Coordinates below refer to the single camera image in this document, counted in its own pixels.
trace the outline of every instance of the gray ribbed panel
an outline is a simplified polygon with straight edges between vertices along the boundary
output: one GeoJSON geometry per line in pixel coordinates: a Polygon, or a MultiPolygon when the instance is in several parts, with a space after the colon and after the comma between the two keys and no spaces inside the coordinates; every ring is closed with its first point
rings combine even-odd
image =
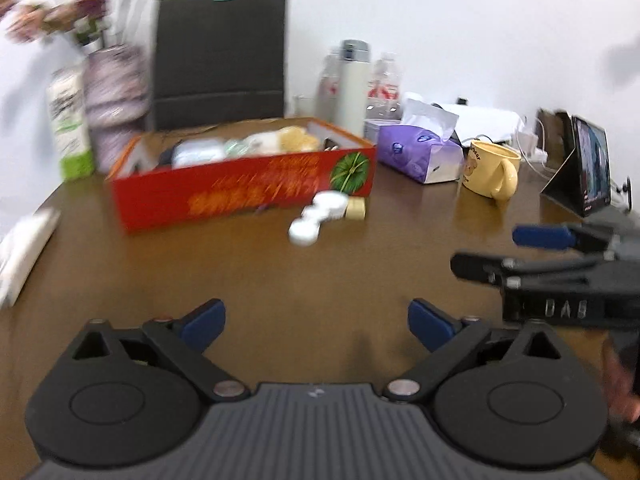
{"type": "Polygon", "coordinates": [[[78,471],[44,463],[30,480],[606,480],[589,464],[518,473],[447,446],[417,406],[368,384],[264,384],[209,410],[182,446],[144,465],[78,471]]]}

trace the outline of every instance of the red cardboard box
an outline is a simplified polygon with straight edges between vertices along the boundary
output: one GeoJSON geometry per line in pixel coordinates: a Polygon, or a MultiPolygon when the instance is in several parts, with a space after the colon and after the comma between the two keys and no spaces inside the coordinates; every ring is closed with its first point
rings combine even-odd
{"type": "Polygon", "coordinates": [[[142,135],[129,143],[108,182],[120,220],[128,232],[133,232],[261,206],[306,205],[316,192],[328,189],[368,196],[375,163],[373,144],[323,121],[257,120],[142,135]],[[340,148],[156,169],[160,153],[179,140],[243,139],[293,125],[304,126],[322,142],[334,140],[340,148]]]}

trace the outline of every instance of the tablet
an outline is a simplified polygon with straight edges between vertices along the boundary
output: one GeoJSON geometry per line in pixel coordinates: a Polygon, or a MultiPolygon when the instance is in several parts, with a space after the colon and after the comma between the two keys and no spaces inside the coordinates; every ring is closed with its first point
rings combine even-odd
{"type": "Polygon", "coordinates": [[[572,118],[575,152],[580,169],[580,196],[584,216],[611,203],[609,150],[604,130],[580,117],[572,118]]]}

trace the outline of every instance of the purple tissue pack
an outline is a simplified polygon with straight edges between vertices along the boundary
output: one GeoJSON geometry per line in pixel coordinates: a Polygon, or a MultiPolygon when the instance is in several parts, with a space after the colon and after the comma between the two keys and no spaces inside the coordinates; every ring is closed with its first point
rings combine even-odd
{"type": "Polygon", "coordinates": [[[460,177],[464,155],[452,140],[420,126],[380,126],[378,160],[421,184],[451,182],[460,177]]]}

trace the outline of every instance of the mug handle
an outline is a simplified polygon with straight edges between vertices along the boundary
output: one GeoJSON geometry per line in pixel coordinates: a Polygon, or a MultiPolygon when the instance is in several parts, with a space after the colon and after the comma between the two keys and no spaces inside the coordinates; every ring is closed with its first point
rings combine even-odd
{"type": "Polygon", "coordinates": [[[494,187],[492,190],[491,196],[496,200],[508,200],[516,193],[518,188],[518,172],[516,167],[506,158],[501,160],[500,165],[504,176],[500,186],[494,187]]]}

